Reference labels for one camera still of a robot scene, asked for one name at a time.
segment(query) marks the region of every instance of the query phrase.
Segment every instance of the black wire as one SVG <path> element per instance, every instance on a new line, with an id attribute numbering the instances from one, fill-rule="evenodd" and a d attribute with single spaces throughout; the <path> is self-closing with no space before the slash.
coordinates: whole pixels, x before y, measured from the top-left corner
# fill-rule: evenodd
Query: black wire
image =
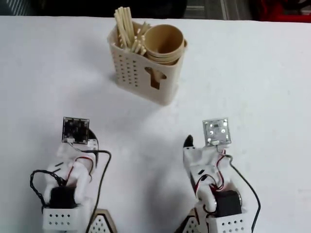
<path id="1" fill-rule="evenodd" d="M 102 188 L 103 179 L 104 179 L 106 170 L 107 170 L 108 165 L 109 165 L 110 160 L 111 160 L 111 153 L 110 153 L 109 151 L 107 151 L 107 150 L 80 150 L 80 149 L 77 149 L 77 148 L 75 148 L 75 149 L 78 150 L 78 151 L 80 151 L 80 152 L 83 152 L 83 153 L 106 153 L 106 154 L 109 155 L 109 159 L 108 159 L 107 164 L 106 164 L 106 166 L 105 166 L 105 168 L 104 168 L 104 171 L 103 171 L 103 174 L 102 174 L 100 183 L 99 183 L 96 203 L 95 203 L 95 206 L 94 206 L 92 215 L 91 215 L 91 217 L 90 217 L 90 220 L 89 220 L 88 225 L 87 225 L 87 228 L 86 228 L 86 233 L 88 233 L 88 231 L 89 231 L 89 229 L 90 229 L 90 227 L 91 227 L 91 225 L 92 225 L 92 220 L 93 220 L 93 218 L 94 218 L 94 216 L 95 216 L 95 212 L 96 212 L 96 209 L 97 209 L 97 206 L 98 206 L 99 197 L 100 197 L 100 195 L 101 195 L 101 188 Z"/>
<path id="2" fill-rule="evenodd" d="M 45 174 L 49 174 L 50 176 L 54 177 L 57 181 L 57 184 L 58 186 L 64 186 L 66 185 L 66 181 L 57 176 L 54 172 L 51 172 L 51 171 L 47 171 L 47 170 L 35 170 L 31 173 L 30 175 L 30 188 L 35 192 L 35 194 L 40 198 L 40 201 L 41 201 L 41 204 L 42 204 L 42 211 L 43 211 L 43 208 L 47 206 L 47 204 L 45 203 L 44 201 L 44 198 L 43 198 L 43 195 L 35 188 L 34 186 L 34 175 L 36 173 L 45 173 Z"/>
<path id="3" fill-rule="evenodd" d="M 103 171 L 103 174 L 102 174 L 100 183 L 99 183 L 96 203 L 95 203 L 94 210 L 93 210 L 93 213 L 92 213 L 92 215 L 91 215 L 91 218 L 90 218 L 90 220 L 89 220 L 89 222 L 88 222 L 88 226 L 87 226 L 87 228 L 86 228 L 86 233 L 88 233 L 88 231 L 89 231 L 89 229 L 90 229 L 90 227 L 91 227 L 91 225 L 92 225 L 92 220 L 93 220 L 93 218 L 94 218 L 94 216 L 95 216 L 95 212 L 96 212 L 96 209 L 97 209 L 97 206 L 98 206 L 98 202 L 99 202 L 99 197 L 100 197 L 100 195 L 101 195 L 101 187 L 102 187 L 104 175 L 105 175 L 105 173 L 106 173 L 106 170 L 107 170 L 108 165 L 109 165 L 110 160 L 111 160 L 111 153 L 110 153 L 109 151 L 107 151 L 107 150 L 96 150 L 96 151 L 99 152 L 99 153 L 106 153 L 106 154 L 108 154 L 108 155 L 109 155 L 109 159 L 108 159 L 108 162 L 107 162 L 107 164 L 106 164 L 106 166 L 105 166 L 105 168 L 104 168 L 104 171 Z M 84 152 L 84 153 L 93 153 L 93 150 L 85 150 L 85 151 L 83 151 L 83 152 Z"/>
<path id="4" fill-rule="evenodd" d="M 257 203 L 258 203 L 258 209 L 257 209 L 257 212 L 256 212 L 255 217 L 254 217 L 254 221 L 253 221 L 253 224 L 252 224 L 252 232 L 254 232 L 254 228 L 255 228 L 255 225 L 256 225 L 256 222 L 257 222 L 257 219 L 258 219 L 258 216 L 259 216 L 259 212 L 260 212 L 260 209 L 261 209 L 261 203 L 260 203 L 259 197 L 258 197 L 256 191 L 251 186 L 251 184 L 246 180 L 246 178 L 239 172 L 239 170 L 237 168 L 235 168 L 235 166 L 233 166 L 233 164 L 232 164 L 233 157 L 231 155 L 229 155 L 229 154 L 226 154 L 225 157 L 230 159 L 230 161 L 229 161 L 230 166 L 245 181 L 245 183 L 249 186 L 249 188 L 252 190 L 252 192 L 254 193 L 254 195 L 256 197 L 256 200 L 257 200 Z"/>

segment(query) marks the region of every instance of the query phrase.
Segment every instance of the stacked paper cup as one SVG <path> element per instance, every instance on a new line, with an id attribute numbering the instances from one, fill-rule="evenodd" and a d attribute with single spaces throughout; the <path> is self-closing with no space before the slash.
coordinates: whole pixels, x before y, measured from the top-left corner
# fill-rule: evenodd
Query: stacked paper cup
<path id="1" fill-rule="evenodd" d="M 185 50 L 185 39 L 182 32 L 168 24 L 160 24 L 151 27 L 145 34 L 144 45 L 147 57 L 162 65 L 175 65 Z M 157 82 L 160 82 L 163 74 L 153 70 Z"/>

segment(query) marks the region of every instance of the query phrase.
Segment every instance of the red object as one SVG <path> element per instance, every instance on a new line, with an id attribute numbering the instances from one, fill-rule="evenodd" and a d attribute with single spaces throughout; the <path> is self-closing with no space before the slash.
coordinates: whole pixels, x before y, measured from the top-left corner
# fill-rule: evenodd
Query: red object
<path id="1" fill-rule="evenodd" d="M 309 15 L 289 15 L 285 14 L 282 0 L 258 0 L 260 21 L 274 22 L 311 22 Z"/>

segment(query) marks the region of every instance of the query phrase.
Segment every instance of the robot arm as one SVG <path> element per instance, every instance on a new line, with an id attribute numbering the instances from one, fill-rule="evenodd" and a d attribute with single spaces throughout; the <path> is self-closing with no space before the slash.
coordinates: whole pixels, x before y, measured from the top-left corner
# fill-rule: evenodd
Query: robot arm
<path id="1" fill-rule="evenodd" d="M 88 233 L 95 225 L 99 225 L 98 233 L 116 232 L 108 211 L 97 209 L 99 194 L 96 201 L 86 196 L 97 167 L 98 153 L 109 155 L 99 189 L 111 159 L 110 152 L 98 149 L 98 140 L 88 124 L 88 119 L 65 117 L 63 142 L 55 162 L 47 170 L 36 170 L 31 174 L 31 188 L 42 203 L 44 233 Z M 39 172 L 45 173 L 47 182 L 43 195 L 33 185 L 34 174 Z"/>
<path id="2" fill-rule="evenodd" d="M 206 146 L 193 146 L 192 136 L 184 144 L 184 167 L 198 199 L 195 205 L 195 218 L 185 225 L 183 232 L 193 229 L 198 233 L 230 233 L 242 231 L 252 233 L 260 211 L 259 199 L 240 172 L 232 165 L 232 156 L 225 153 L 231 143 L 228 120 L 204 121 Z M 244 192 L 232 179 L 236 171 L 254 192 L 259 204 L 253 224 L 248 222 L 248 211 Z"/>

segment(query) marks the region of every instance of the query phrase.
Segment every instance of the white surface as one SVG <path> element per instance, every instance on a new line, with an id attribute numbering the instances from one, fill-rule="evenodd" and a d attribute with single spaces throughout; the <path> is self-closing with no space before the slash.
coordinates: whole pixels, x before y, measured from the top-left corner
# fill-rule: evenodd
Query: white surface
<path id="1" fill-rule="evenodd" d="M 63 116 L 89 118 L 100 148 L 113 154 L 99 207 L 120 233 L 179 226 L 195 204 L 183 142 L 192 134 L 203 146 L 202 120 L 217 117 L 229 117 L 227 152 L 262 202 L 256 232 L 309 231 L 311 25 L 148 22 L 179 27 L 189 43 L 167 107 L 112 81 L 113 19 L 0 17 L 0 232 L 40 232 L 29 176 L 54 158 Z M 43 176 L 35 184 L 43 190 Z"/>

